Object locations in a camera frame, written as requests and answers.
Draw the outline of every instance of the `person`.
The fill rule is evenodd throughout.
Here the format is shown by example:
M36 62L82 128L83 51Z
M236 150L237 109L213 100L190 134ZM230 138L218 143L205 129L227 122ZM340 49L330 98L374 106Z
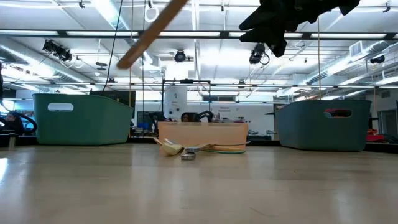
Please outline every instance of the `person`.
M181 121L182 121L182 122L190 122L191 119L190 119L189 114L188 114L188 113L183 113L183 114L181 115Z
M24 133L24 125L22 124L22 120L20 117L15 116L12 113L8 113L6 116L6 123L4 127L1 127L3 130L12 130L15 131L16 134Z

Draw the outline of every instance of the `bin handle cutout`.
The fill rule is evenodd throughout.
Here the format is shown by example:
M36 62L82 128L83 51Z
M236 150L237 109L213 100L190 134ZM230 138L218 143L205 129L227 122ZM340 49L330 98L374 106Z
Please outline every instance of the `bin handle cutout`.
M346 109L326 109L323 112L323 115L326 118L350 118L353 115L353 112L351 110L346 110Z
M72 112L74 107L71 103L49 103L47 109L51 112Z

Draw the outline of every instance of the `green plastic bin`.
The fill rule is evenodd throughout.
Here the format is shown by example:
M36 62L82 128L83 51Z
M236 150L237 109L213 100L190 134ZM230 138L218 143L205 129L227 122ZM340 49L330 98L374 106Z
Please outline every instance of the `green plastic bin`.
M124 143L134 109L103 96L34 94L39 144L100 146Z
M276 112L280 144L314 151L363 151L371 102L366 100L308 100L291 103ZM333 117L326 110L351 111Z

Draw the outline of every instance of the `light wood floor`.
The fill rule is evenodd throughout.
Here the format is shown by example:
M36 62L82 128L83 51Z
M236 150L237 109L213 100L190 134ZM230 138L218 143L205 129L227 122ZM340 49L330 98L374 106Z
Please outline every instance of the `light wood floor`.
M249 147L195 161L153 144L0 152L1 224L398 222L398 156Z

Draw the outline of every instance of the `ceiling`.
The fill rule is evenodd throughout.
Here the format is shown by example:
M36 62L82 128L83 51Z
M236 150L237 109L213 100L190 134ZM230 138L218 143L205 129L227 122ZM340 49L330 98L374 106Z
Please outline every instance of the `ceiling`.
M23 1L0 1L0 29L20 30L114 30L109 15L95 4L95 1L83 1L85 8L79 7L79 0L23 0ZM115 12L118 13L120 1L110 0L114 4ZM144 7L148 1L125 0L121 9L121 20L126 25L125 30L145 30L150 22L144 19ZM163 10L168 0L153 1L153 5ZM391 6L389 12L383 13L386 9L386 2ZM191 0L183 11L171 22L167 30L239 30L238 25L247 18L259 5L258 0L197 0L198 7L193 7ZM147 16L153 18L155 9L148 10ZM320 16L320 32L374 32L388 33L397 32L396 20L398 18L398 1L391 0L362 0L360 6L345 17L340 16L338 10L332 10ZM307 22L298 27L297 32L318 32L317 23ZM0 43L12 43L14 49L21 54L32 57L36 60L32 66L37 66L41 57L46 57L42 63L49 67L58 68L59 60L53 55L47 55L42 50L45 37L12 37L0 36ZM85 82L105 82L107 71L101 72L96 68L96 62L109 63L110 52L113 46L113 39L96 38L74 39L74 38L53 38L58 45L71 50L74 57L78 56L81 62L75 65L66 64L59 66L64 74L68 74L72 81L84 80ZM128 82L130 74L134 82L161 82L165 75L167 65L174 63L173 55L177 50L184 50L192 58L191 62L184 62L188 69L188 77L193 79L211 80L214 83L238 83L238 80L245 80L246 83L266 84L296 84L301 85L302 80L318 70L318 50L321 67L335 61L344 54L349 53L349 47L357 40L323 40L320 45L312 40L290 40L285 55L275 58L270 55L270 63L266 66L250 65L249 56L255 44L241 43L237 39L157 39L147 50L154 63L145 64L142 70L142 61L137 62L130 71L116 69L116 62L129 49L129 41L116 39L114 53L109 71L110 77L116 77L117 82ZM195 58L195 46L198 54ZM394 63L395 49L385 52L386 63ZM198 60L198 69L195 73L195 63ZM369 69L377 69L384 66L370 65ZM327 85L339 85L342 81L357 77L366 72L364 62L360 61L355 65L341 69L325 79ZM55 72L53 79L63 80L62 76ZM380 78L381 73L375 74L375 80ZM30 81L36 78L24 75L21 77L7 77L6 81ZM20 86L11 85L11 88L19 89ZM112 86L112 89L126 89L124 86ZM258 89L257 91L277 91L278 88ZM298 93L306 94L308 91L298 90Z

